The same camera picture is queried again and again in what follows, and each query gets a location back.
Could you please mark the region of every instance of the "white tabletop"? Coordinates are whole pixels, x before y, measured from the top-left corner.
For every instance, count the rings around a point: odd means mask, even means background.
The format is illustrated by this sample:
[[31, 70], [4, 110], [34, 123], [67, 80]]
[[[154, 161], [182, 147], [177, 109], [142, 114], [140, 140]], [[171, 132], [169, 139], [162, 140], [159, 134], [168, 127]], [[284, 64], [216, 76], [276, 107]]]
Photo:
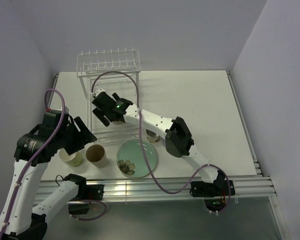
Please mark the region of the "white tabletop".
[[[69, 113], [73, 117], [80, 116], [87, 123], [87, 100], [76, 73], [61, 72], [55, 89], [63, 94]], [[168, 118], [179, 116], [185, 120], [195, 144], [210, 163], [222, 168], [229, 176], [257, 174], [225, 71], [142, 71], [139, 89], [143, 109]], [[50, 107], [57, 109], [60, 106], [61, 101], [55, 94]], [[96, 180], [127, 179], [116, 163], [117, 152], [123, 143], [104, 144], [108, 159], [104, 168], [97, 168], [87, 161], [87, 148], [80, 151], [83, 160], [78, 167], [61, 162], [57, 153], [42, 180], [51, 181], [58, 174], [66, 176], [70, 173]], [[193, 174], [194, 170], [182, 158], [169, 155], [161, 142], [155, 143], [154, 147], [158, 155], [154, 170], [156, 177], [180, 178]]]

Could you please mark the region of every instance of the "white cup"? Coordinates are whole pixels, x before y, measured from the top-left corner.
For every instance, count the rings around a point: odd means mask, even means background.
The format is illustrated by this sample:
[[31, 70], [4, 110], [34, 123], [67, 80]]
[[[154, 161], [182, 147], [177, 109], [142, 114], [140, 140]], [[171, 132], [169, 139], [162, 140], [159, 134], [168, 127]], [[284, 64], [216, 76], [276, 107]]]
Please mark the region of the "white cup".
[[68, 155], [64, 148], [60, 149], [59, 151], [59, 158], [65, 164], [68, 164], [71, 167], [77, 167], [81, 164], [82, 156], [80, 152], [76, 152], [74, 154]]
[[108, 163], [104, 147], [97, 144], [90, 146], [86, 150], [85, 157], [97, 168], [104, 168]]

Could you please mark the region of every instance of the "gray wall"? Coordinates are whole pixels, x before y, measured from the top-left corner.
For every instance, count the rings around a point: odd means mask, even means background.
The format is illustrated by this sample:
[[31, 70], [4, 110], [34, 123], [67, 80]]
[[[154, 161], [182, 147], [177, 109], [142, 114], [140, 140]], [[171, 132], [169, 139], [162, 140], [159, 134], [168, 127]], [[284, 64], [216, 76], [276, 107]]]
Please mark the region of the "gray wall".
[[232, 72], [262, 170], [300, 239], [300, 0], [268, 0]]
[[41, 120], [52, 76], [13, 5], [0, 0], [0, 212], [13, 176], [17, 140]]
[[266, 0], [11, 0], [54, 71], [139, 50], [143, 70], [231, 70]]

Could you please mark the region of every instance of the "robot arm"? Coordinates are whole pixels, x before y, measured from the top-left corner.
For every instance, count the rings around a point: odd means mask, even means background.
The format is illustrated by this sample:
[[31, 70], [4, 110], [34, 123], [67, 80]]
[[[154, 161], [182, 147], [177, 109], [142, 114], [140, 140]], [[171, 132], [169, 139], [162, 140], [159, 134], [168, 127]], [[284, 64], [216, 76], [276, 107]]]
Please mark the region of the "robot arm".
[[[100, 121], [109, 126], [110, 122], [122, 121], [139, 125], [139, 113], [136, 104], [120, 98], [116, 93], [110, 97], [103, 88], [93, 93], [92, 103], [96, 108], [92, 111]], [[197, 170], [208, 160], [198, 151], [187, 124], [181, 117], [175, 119], [156, 115], [141, 109], [142, 126], [165, 139], [165, 147], [169, 154], [176, 158], [183, 158], [194, 170]], [[218, 171], [207, 167], [198, 172], [206, 183], [213, 183]]]
[[57, 150], [64, 148], [69, 155], [83, 149], [86, 144], [97, 138], [88, 130], [80, 117], [74, 120], [65, 113], [63, 122], [53, 140], [40, 152], [31, 163], [22, 178], [19, 191], [14, 200], [8, 224], [5, 217], [17, 179], [21, 175], [27, 162], [46, 142], [55, 130], [61, 117], [61, 111], [49, 110], [44, 113], [42, 124], [37, 125], [29, 133], [17, 141], [14, 153], [14, 174], [11, 187], [4, 208], [0, 215], [0, 232], [6, 226], [2, 239], [41, 240], [45, 235], [48, 224], [54, 215], [71, 199], [82, 196], [86, 179], [70, 174], [64, 179], [61, 186], [45, 201], [33, 208], [36, 192], [51, 158]]

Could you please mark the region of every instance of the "cup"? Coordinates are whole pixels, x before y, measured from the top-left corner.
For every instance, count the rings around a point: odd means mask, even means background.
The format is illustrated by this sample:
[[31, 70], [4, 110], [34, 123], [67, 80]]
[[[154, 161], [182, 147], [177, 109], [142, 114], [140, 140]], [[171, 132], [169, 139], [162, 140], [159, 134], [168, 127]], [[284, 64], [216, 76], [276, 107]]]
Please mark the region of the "cup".
[[103, 146], [92, 145], [85, 152], [86, 159], [97, 168], [103, 168], [107, 164], [106, 151]]
[[148, 140], [149, 143], [155, 144], [159, 142], [160, 136], [158, 134], [148, 129], [145, 132], [146, 132], [146, 139]]
[[71, 167], [79, 166], [82, 161], [82, 155], [80, 154], [80, 152], [77, 151], [74, 154], [68, 155], [68, 153], [64, 148], [60, 149], [59, 158], [61, 159], [62, 162], [68, 164]]

